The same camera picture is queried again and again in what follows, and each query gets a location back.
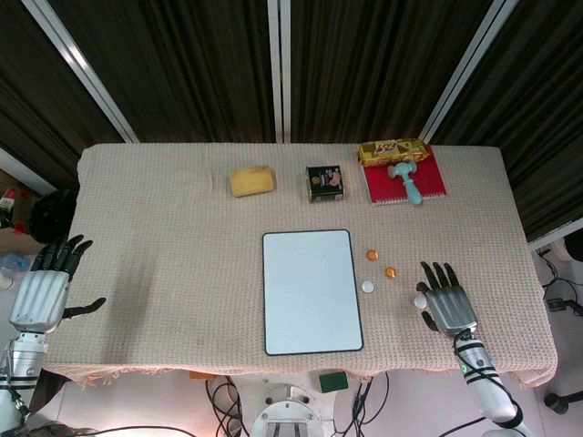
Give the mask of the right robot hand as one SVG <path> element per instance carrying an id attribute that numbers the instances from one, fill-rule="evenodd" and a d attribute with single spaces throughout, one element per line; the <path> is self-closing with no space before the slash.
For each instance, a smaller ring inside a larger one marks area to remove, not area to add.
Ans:
<path id="1" fill-rule="evenodd" d="M 448 338 L 460 333 L 471 335 L 477 328 L 477 316 L 453 268 L 448 264 L 420 262 L 425 281 L 416 290 L 426 300 L 422 317 L 430 330 Z"/>

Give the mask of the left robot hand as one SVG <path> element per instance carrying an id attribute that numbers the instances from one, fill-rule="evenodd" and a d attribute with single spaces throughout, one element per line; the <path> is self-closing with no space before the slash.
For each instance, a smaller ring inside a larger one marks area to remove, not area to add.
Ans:
<path id="1" fill-rule="evenodd" d="M 86 306 L 66 306 L 69 286 L 92 244 L 82 235 L 59 237 L 39 251 L 15 295 L 9 321 L 16 330 L 47 334 L 62 320 L 91 314 L 105 304 L 101 297 Z"/>

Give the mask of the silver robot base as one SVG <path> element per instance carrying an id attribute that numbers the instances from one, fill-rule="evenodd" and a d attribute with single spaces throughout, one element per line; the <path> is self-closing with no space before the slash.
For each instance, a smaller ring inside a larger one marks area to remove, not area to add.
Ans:
<path id="1" fill-rule="evenodd" d="M 250 437 L 331 437 L 336 391 L 313 372 L 245 375 L 237 382 Z"/>

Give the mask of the cardboard box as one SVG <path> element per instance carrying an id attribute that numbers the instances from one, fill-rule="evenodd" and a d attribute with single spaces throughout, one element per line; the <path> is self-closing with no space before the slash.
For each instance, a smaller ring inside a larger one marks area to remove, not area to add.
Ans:
<path id="1" fill-rule="evenodd" d="M 30 234 L 29 219 L 40 197 L 0 169 L 0 256 L 15 252 L 34 255 L 43 243 Z"/>

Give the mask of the black bag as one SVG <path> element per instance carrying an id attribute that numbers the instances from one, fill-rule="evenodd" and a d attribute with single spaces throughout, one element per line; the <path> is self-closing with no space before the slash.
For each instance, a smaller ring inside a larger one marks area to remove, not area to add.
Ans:
<path id="1" fill-rule="evenodd" d="M 77 192 L 57 189 L 39 199 L 29 216 L 29 232 L 38 243 L 48 244 L 67 235 L 77 206 Z"/>

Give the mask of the light blue toy hammer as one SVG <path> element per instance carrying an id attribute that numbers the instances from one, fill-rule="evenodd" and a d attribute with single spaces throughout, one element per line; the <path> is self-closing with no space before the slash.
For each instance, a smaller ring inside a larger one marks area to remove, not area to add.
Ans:
<path id="1" fill-rule="evenodd" d="M 403 181 L 406 196 L 413 205 L 420 205 L 423 201 L 420 191 L 414 184 L 411 174 L 417 170 L 414 161 L 402 161 L 387 168 L 389 178 L 401 178 Z"/>

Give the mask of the beige waffle tablecloth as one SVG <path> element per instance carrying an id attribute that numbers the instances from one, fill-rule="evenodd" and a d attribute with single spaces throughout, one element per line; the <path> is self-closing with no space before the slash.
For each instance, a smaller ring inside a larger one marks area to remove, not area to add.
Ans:
<path id="1" fill-rule="evenodd" d="M 426 328 L 413 298 L 421 261 L 450 264 L 496 368 L 526 387 L 557 368 L 543 290 L 494 147 L 436 146 L 443 198 L 375 206 L 353 144 L 141 143 L 86 149 L 73 234 L 93 241 L 67 302 L 104 297 L 52 334 L 46 368 L 74 381 L 118 371 L 218 374 L 341 369 L 450 371 L 452 343 Z M 308 200 L 307 167 L 339 165 L 341 201 Z M 275 189 L 235 198 L 232 170 L 269 166 Z M 295 356 L 264 347 L 261 240 L 267 232 L 347 229 L 363 348 Z M 366 252 L 375 249 L 379 259 Z M 397 269 L 388 279 L 384 269 Z"/>

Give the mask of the green block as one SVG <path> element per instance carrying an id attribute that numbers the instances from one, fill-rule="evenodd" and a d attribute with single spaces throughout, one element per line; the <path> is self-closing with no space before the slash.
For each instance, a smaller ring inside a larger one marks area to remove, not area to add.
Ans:
<path id="1" fill-rule="evenodd" d="M 344 371 L 323 373 L 319 375 L 318 379 L 321 393 L 343 391 L 349 388 L 348 377 Z"/>

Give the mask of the white magnetic board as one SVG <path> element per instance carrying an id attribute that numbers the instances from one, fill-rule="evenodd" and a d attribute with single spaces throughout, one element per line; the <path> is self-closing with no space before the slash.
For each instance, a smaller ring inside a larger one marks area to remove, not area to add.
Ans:
<path id="1" fill-rule="evenodd" d="M 350 232 L 268 232 L 261 247 L 267 355 L 361 350 Z"/>

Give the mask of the red spiral notebook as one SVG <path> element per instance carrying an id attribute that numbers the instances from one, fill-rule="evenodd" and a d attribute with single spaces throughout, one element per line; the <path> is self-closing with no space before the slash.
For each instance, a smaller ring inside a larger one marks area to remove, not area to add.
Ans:
<path id="1" fill-rule="evenodd" d="M 418 190 L 421 200 L 441 198 L 447 193 L 432 149 L 429 149 L 428 158 L 416 163 L 415 173 L 408 176 L 409 183 L 401 176 L 390 178 L 387 166 L 363 168 L 363 173 L 374 205 L 407 202 L 408 186 Z"/>

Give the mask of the black stand foot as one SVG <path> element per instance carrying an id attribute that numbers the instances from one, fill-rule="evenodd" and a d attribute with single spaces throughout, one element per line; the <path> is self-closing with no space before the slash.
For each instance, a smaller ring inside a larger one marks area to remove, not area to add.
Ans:
<path id="1" fill-rule="evenodd" d="M 550 392 L 544 398 L 544 404 L 554 413 L 563 415 L 568 411 L 569 405 L 583 401 L 583 391 L 577 391 L 568 395 L 558 395 Z"/>

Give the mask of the golden biscuit pack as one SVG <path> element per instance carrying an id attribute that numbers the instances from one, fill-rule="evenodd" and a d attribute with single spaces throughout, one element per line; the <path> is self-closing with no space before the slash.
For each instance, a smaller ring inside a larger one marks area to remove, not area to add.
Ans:
<path id="1" fill-rule="evenodd" d="M 357 150 L 358 161 L 363 167 L 380 167 L 404 161 L 419 162 L 429 155 L 429 147 L 418 138 L 366 142 Z"/>

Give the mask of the small dark box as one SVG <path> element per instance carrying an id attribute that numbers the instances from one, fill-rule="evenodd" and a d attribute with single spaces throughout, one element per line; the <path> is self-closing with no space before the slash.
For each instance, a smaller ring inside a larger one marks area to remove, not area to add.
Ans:
<path id="1" fill-rule="evenodd" d="M 308 200 L 311 203 L 343 200 L 344 183 L 339 165 L 307 167 L 305 175 Z"/>

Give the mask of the yellow sponge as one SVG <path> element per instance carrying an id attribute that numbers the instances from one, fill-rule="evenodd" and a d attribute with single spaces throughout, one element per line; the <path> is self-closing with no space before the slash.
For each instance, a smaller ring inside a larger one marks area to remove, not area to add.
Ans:
<path id="1" fill-rule="evenodd" d="M 269 166 L 239 168 L 229 175 L 231 193 L 235 198 L 264 194 L 275 189 L 275 177 Z"/>

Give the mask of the aluminium frame post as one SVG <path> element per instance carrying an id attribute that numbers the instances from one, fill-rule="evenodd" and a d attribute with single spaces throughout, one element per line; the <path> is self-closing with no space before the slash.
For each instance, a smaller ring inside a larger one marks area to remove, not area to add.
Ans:
<path id="1" fill-rule="evenodd" d="M 492 0 L 418 135 L 425 143 L 431 142 L 435 132 L 442 125 L 486 51 L 493 44 L 498 33 L 516 8 L 517 2 L 518 0 Z"/>
<path id="2" fill-rule="evenodd" d="M 266 0 L 276 142 L 292 142 L 292 0 Z"/>
<path id="3" fill-rule="evenodd" d="M 133 127 L 48 0 L 20 0 L 20 2 L 123 141 L 139 143 Z"/>

